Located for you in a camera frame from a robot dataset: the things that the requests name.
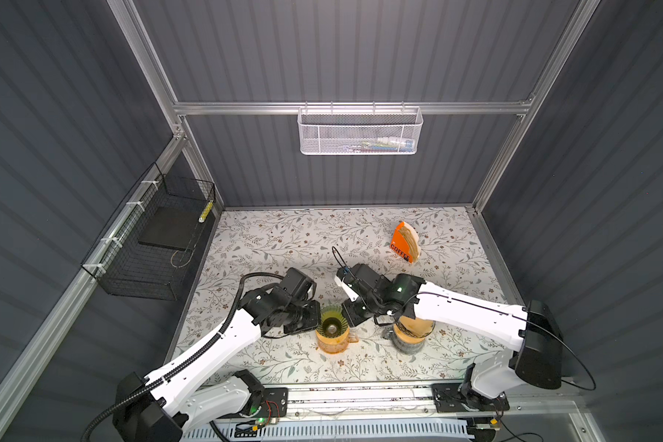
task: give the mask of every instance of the aluminum frame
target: aluminum frame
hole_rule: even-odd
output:
[[[435,380],[399,380],[359,383],[281,384],[286,387],[288,413],[282,420],[357,420],[394,419],[398,417],[482,417],[493,411],[438,413],[432,396]],[[563,385],[547,391],[531,385],[520,385],[508,393],[511,409],[505,414],[579,413],[583,399],[577,388]]]
[[[236,206],[226,207],[227,211],[241,210],[327,210],[335,208],[415,208],[415,207],[465,207],[472,208],[470,202],[459,202],[454,204],[360,204],[358,206],[349,204],[332,204],[322,206]]]
[[[471,225],[474,226],[474,230],[477,232],[478,242],[484,246],[486,259],[491,263],[491,268],[494,270],[498,285],[504,291],[506,301],[509,304],[525,305],[518,286],[513,281],[511,272],[508,270],[508,266],[504,261],[504,256],[499,251],[494,241],[494,236],[491,235],[484,217],[474,207],[468,207],[467,214],[471,220]]]
[[[529,101],[495,102],[176,102],[178,115],[297,115],[359,112],[402,113],[420,108],[425,115],[526,115]]]
[[[589,412],[570,413],[570,420],[575,426],[580,442],[605,442],[594,415]]]
[[[159,171],[167,172],[172,167],[185,144],[186,139],[182,133],[177,133],[172,137],[157,160],[159,170],[155,166],[150,168],[141,184],[129,198],[129,202],[139,201],[150,187],[150,182],[159,176]],[[106,238],[113,236],[118,231],[132,210],[136,210],[135,204],[124,204],[120,214],[108,227]],[[101,241],[89,256],[88,262],[97,262],[106,249],[106,242]],[[0,438],[8,429],[97,285],[96,280],[86,270],[82,268],[78,270],[69,287],[0,383]]]
[[[162,113],[168,121],[172,133],[183,130],[189,143],[185,146],[184,155],[186,162],[194,173],[197,180],[211,181],[215,184],[213,176],[203,159],[201,149],[196,143],[196,139],[192,133],[192,129],[186,122],[186,119],[180,117],[174,109],[174,103],[177,102],[177,95],[175,90],[170,84],[165,68],[159,60],[155,47],[152,45],[152,40],[148,35],[145,25],[138,13],[133,0],[107,0],[113,15],[115,16],[118,26],[125,35],[125,38],[135,55],[140,69],[145,76],[155,99],[159,103]],[[218,193],[218,187],[215,186],[216,200],[216,216],[221,215],[225,202]]]
[[[491,164],[486,179],[478,190],[477,197],[474,199],[474,207],[477,208],[478,213],[481,213],[486,207],[488,199],[491,198],[491,194],[494,193],[498,181],[504,175],[513,155],[518,150],[518,146],[520,146],[523,138],[528,133],[528,129],[530,129],[531,124],[535,120],[536,115],[550,93],[553,84],[555,84],[558,75],[565,66],[567,58],[570,57],[572,49],[575,48],[577,41],[580,40],[582,32],[584,32],[592,15],[594,15],[594,11],[596,11],[600,1],[601,0],[580,0],[580,3],[575,8],[555,50],[548,59],[545,70],[543,70],[538,78],[535,89],[531,94],[532,99],[530,110],[524,117],[521,117],[515,122],[511,132],[509,132],[504,141],[504,145],[498,152],[493,164]]]

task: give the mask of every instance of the small item in basket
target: small item in basket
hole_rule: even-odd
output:
[[[193,244],[192,233],[199,223],[196,212],[181,210],[174,207],[158,207],[140,234],[138,242],[172,250],[186,250]]]
[[[412,264],[420,256],[420,237],[412,225],[402,221],[395,228],[390,248],[400,255],[401,258]]]
[[[209,201],[206,207],[203,208],[203,212],[201,213],[201,216],[199,217],[199,222],[203,223],[206,221],[206,217],[208,216],[208,213],[211,211],[211,208],[213,207],[213,200]]]

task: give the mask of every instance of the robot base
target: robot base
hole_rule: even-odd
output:
[[[471,373],[474,364],[467,368],[464,381],[461,383],[436,383],[432,384],[432,398],[440,413],[457,413],[460,411],[479,410],[502,412],[511,407],[505,393],[501,393],[495,399],[488,399],[471,389]]]
[[[260,412],[255,415],[255,417],[267,417],[268,407],[265,405],[265,401],[273,402],[277,404],[277,407],[273,405],[270,409],[270,417],[285,417],[287,414],[287,388],[264,388],[263,389],[263,398],[260,402],[259,410]],[[240,419],[238,413],[225,414],[224,416],[219,417],[218,419]]]

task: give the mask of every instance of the black wire basket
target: black wire basket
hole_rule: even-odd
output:
[[[212,213],[214,198],[212,182],[159,173],[139,201],[124,204],[131,207],[122,226],[104,238],[114,217],[120,212],[116,210],[81,263],[82,268],[111,295],[169,301],[186,296],[194,283],[198,261],[203,258],[201,253],[195,256],[196,248],[204,246],[200,244],[202,234],[211,230],[215,220]],[[194,221],[187,224],[189,240],[185,241],[185,246],[172,249],[142,242],[141,237],[148,223],[161,208],[174,209],[177,213],[194,217]],[[101,258],[96,262],[87,262],[99,246],[105,247]]]

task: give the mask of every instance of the white mesh basket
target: white mesh basket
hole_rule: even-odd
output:
[[[300,108],[300,151],[305,155],[412,155],[422,129],[420,108],[397,112]]]

